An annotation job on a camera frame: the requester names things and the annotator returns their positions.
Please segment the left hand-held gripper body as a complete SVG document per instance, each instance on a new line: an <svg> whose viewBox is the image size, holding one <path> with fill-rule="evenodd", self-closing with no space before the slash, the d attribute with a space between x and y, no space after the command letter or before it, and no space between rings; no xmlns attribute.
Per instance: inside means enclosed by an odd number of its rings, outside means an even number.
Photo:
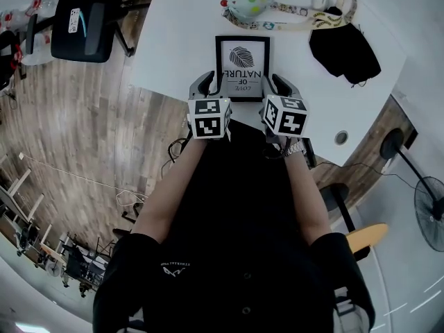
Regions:
<svg viewBox="0 0 444 333"><path fill-rule="evenodd" d="M205 96L190 91L187 115L194 139L222 139L231 119L231 100L226 92Z"/></svg>

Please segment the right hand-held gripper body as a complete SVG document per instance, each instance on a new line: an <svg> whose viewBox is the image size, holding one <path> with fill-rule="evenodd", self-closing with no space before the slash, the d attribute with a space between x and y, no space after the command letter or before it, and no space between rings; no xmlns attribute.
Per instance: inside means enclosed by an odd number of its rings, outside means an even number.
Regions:
<svg viewBox="0 0 444 333"><path fill-rule="evenodd" d="M299 92L281 96L271 92L264 96L259 112L266 142L279 144L281 137L301 138L308 119L308 106Z"/></svg>

